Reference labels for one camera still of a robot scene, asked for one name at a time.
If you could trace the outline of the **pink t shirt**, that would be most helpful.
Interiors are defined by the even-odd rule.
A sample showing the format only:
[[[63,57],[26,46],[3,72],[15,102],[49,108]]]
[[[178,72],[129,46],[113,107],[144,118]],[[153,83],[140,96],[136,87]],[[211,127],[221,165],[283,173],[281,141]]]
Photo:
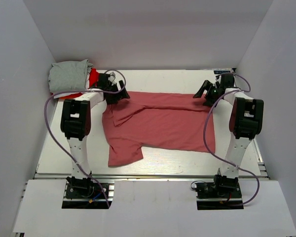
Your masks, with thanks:
[[[216,150],[213,116],[205,98],[192,94],[130,92],[102,115],[108,166],[143,159],[142,146],[207,152]]]

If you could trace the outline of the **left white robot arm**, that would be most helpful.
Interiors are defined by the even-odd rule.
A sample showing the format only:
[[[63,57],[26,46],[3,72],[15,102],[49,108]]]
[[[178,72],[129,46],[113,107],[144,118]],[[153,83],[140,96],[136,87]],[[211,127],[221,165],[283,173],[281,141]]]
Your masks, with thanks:
[[[63,102],[60,128],[69,144],[72,158],[72,177],[88,178],[92,172],[87,158],[87,136],[91,130],[91,109],[105,101],[108,105],[129,99],[126,79],[117,80],[115,71],[100,73],[87,92]]]

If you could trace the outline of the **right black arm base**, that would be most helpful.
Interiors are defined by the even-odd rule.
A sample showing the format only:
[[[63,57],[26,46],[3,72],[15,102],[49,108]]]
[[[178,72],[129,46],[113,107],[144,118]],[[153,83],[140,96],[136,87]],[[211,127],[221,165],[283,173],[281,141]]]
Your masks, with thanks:
[[[227,178],[217,174],[212,182],[194,181],[190,187],[196,192],[198,210],[244,208],[238,178]]]

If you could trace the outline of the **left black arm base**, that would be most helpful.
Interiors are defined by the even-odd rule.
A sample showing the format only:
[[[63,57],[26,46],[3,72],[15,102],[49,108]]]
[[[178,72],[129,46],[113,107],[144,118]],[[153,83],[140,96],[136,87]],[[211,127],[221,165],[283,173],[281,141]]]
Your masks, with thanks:
[[[101,183],[101,186],[90,178],[66,178],[63,209],[109,209],[112,203],[110,184]]]

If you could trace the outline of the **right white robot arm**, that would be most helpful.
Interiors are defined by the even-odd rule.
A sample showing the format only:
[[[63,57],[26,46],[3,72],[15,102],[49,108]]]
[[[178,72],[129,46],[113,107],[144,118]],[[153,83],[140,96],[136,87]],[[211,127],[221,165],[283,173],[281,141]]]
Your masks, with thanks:
[[[248,96],[251,91],[249,82],[236,73],[226,72],[216,75],[216,81],[205,80],[194,98],[204,96],[203,105],[210,107],[203,129],[203,141],[206,149],[222,162],[217,175],[222,178],[236,180],[239,171],[254,175],[253,172],[240,167],[247,147],[262,130],[264,101]],[[207,125],[214,108],[219,101],[225,100],[232,105],[229,120],[230,142],[225,158],[221,158],[209,148],[206,140]]]

